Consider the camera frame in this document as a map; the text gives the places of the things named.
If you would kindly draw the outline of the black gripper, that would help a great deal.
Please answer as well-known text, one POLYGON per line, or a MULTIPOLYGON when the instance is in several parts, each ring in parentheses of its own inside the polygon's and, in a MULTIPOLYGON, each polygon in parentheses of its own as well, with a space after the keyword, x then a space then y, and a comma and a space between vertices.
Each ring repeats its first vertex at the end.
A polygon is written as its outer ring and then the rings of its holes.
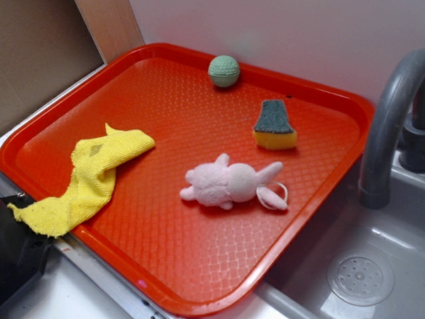
POLYGON ((21 193, 1 198, 1 303, 23 295, 45 270, 52 239, 17 222, 8 204, 26 208, 34 200, 21 193))

